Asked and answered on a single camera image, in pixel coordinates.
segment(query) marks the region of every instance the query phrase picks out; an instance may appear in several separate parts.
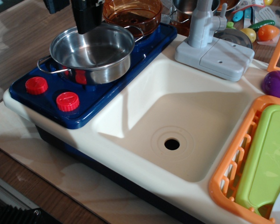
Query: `toy vegetable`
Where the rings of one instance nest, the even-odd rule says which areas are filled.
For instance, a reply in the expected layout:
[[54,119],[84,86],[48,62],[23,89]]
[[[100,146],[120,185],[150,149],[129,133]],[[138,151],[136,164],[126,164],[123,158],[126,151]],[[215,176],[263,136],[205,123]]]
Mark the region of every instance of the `toy vegetable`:
[[280,33],[280,30],[272,25],[264,25],[257,32],[258,40],[270,41]]
[[248,28],[254,29],[255,32],[257,32],[259,30],[259,28],[261,28],[262,26],[265,25],[275,25],[275,21],[274,20],[263,20],[257,23],[254,23],[252,25],[250,25]]

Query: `purple toy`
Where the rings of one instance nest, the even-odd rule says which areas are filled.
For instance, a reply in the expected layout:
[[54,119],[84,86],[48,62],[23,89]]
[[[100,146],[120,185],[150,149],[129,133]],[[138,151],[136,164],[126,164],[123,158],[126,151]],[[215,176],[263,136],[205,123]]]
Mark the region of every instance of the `purple toy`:
[[261,87],[265,94],[280,98],[280,71],[269,72]]

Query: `drain hole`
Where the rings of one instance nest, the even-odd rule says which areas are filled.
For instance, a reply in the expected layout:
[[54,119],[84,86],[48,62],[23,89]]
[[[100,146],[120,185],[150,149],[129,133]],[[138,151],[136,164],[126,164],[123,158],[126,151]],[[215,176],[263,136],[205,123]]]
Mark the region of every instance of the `drain hole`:
[[168,139],[165,141],[165,147],[169,150],[177,150],[179,148],[179,142],[176,139]]

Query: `gray faucet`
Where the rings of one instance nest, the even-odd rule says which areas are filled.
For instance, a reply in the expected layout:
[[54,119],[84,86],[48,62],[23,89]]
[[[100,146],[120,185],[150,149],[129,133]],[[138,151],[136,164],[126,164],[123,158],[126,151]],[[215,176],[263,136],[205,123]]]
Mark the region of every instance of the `gray faucet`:
[[213,40],[214,32],[226,28],[225,17],[227,4],[222,5],[219,16],[213,16],[211,10],[213,0],[198,0],[191,18],[188,44],[193,48],[205,48]]

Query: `transparent orange bowl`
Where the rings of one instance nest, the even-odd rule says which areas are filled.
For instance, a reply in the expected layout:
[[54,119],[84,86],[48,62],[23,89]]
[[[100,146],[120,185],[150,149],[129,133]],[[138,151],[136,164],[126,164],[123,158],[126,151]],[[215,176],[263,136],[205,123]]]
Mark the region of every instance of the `transparent orange bowl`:
[[[162,8],[160,0],[106,0],[103,17],[107,23],[140,28],[146,36],[158,28]],[[136,28],[130,27],[129,31],[134,37],[142,36]]]

